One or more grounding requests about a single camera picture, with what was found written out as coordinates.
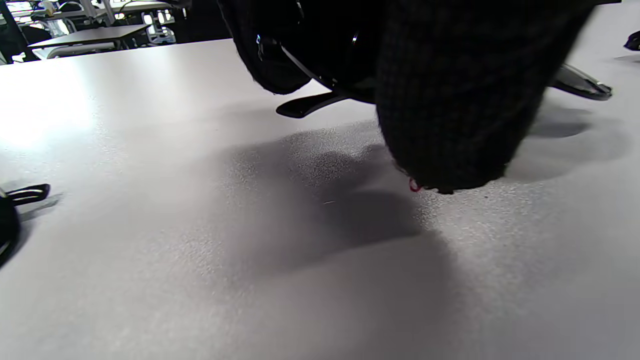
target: table surface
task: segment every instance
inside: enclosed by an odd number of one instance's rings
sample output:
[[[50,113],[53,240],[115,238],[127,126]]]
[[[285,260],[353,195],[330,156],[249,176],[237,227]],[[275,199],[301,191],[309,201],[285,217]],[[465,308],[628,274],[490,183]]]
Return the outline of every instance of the table surface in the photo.
[[[75,45],[75,44],[96,44],[121,40],[149,27],[148,24],[114,26],[112,28],[97,28],[76,31],[63,37],[53,38],[29,45],[32,49],[42,47]]]
[[[0,67],[0,185],[52,185],[3,359],[636,360],[639,28],[601,8],[570,63],[616,95],[549,90],[508,176],[451,196],[409,191],[372,106],[278,116],[323,89],[260,89],[228,40]]]

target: desk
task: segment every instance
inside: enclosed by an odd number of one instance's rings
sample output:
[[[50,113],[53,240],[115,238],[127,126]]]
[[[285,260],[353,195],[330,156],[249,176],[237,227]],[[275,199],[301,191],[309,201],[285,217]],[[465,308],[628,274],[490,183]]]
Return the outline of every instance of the desk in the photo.
[[[0,67],[0,184],[57,201],[0,270],[3,358],[637,359],[638,13],[569,61],[609,102],[549,90],[507,178],[452,196],[409,191],[372,106],[279,117],[324,90],[260,89],[230,40]]]
[[[29,45],[31,49],[40,49],[43,47],[76,45],[76,44],[100,44],[103,42],[116,42],[126,40],[140,31],[149,27],[148,24],[115,26],[112,28],[97,28],[76,31],[63,37],[53,38],[51,40],[37,42]]]

